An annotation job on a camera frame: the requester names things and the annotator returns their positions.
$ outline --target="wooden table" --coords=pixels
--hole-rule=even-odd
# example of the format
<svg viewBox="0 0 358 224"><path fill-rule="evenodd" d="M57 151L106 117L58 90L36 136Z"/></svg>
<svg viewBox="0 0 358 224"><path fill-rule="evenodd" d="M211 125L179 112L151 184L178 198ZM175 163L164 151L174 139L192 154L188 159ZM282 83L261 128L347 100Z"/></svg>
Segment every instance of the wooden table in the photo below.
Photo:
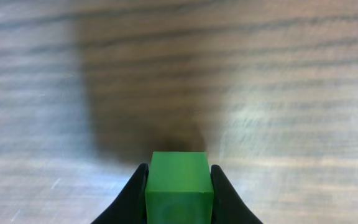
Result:
<svg viewBox="0 0 358 224"><path fill-rule="evenodd" d="M358 223L358 0L0 0L0 223L90 223L152 151Z"/></svg>

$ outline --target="wooden surface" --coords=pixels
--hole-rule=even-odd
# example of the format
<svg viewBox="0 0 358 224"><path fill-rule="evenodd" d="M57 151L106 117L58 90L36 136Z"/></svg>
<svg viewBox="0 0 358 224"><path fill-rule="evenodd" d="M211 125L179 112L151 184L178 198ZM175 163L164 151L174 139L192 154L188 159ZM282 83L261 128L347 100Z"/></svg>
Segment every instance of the wooden surface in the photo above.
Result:
<svg viewBox="0 0 358 224"><path fill-rule="evenodd" d="M358 0L0 0L0 223L90 223L154 150L358 223Z"/></svg>

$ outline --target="front face of green cube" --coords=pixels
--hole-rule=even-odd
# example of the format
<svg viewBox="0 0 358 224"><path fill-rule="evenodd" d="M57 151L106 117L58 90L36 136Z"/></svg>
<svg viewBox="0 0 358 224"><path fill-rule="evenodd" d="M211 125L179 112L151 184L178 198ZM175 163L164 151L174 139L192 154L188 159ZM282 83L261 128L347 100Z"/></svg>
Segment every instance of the front face of green cube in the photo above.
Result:
<svg viewBox="0 0 358 224"><path fill-rule="evenodd" d="M210 224L213 187L204 152L155 152L145 190L149 224Z"/></svg>

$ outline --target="tabletop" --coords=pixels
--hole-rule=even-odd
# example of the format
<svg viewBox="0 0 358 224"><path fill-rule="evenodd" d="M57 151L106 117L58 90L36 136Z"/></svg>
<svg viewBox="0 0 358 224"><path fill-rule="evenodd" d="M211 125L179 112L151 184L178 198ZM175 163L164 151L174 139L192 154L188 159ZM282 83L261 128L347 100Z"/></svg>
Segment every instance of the tabletop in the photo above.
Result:
<svg viewBox="0 0 358 224"><path fill-rule="evenodd" d="M153 151L358 223L358 0L0 0L0 223L90 223Z"/></svg>

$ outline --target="top face of green cube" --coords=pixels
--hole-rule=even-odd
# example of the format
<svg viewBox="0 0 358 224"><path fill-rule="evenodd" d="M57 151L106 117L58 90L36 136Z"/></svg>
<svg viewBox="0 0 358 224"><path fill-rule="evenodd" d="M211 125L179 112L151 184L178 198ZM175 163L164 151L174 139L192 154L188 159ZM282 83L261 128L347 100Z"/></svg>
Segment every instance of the top face of green cube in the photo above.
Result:
<svg viewBox="0 0 358 224"><path fill-rule="evenodd" d="M213 192L205 152L154 152L146 192Z"/></svg>

